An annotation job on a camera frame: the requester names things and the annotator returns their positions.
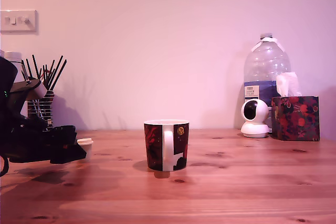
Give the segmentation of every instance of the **water bottle label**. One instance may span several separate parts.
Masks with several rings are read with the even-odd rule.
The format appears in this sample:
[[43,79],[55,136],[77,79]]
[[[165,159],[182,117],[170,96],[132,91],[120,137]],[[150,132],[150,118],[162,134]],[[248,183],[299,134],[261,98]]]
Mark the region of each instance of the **water bottle label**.
[[245,101],[249,99],[261,99],[271,107],[272,97],[279,97],[276,81],[250,81],[244,83]]
[[244,89],[245,101],[250,99],[259,99],[259,85],[245,86]]

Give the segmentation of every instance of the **tissue box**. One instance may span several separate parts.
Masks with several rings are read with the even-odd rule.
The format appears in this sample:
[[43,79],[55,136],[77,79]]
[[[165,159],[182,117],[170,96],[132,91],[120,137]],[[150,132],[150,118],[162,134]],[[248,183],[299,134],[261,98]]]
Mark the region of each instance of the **tissue box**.
[[318,97],[273,97],[272,135],[283,141],[320,141]]

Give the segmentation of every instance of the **white camera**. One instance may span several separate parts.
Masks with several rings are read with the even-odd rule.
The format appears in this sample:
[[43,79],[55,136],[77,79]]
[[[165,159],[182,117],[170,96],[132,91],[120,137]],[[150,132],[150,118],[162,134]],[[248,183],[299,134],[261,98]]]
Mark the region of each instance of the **white camera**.
[[268,117],[267,104],[260,99],[251,99],[242,106],[242,117],[245,123],[241,132],[246,137],[266,137],[269,133],[268,125],[264,123]]

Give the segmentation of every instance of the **camera lens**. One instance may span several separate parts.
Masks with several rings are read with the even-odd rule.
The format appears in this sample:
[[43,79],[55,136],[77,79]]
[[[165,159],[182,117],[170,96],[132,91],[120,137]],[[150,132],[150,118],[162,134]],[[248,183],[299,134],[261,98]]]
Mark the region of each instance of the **camera lens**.
[[257,101],[249,101],[245,104],[244,116],[247,119],[252,120],[256,117],[257,105],[258,105]]

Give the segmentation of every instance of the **wall switch plate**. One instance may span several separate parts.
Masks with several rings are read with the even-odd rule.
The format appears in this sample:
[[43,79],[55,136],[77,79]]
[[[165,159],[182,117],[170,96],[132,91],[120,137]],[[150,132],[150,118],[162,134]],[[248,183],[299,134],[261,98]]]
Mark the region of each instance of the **wall switch plate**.
[[2,10],[1,32],[36,31],[35,10]]

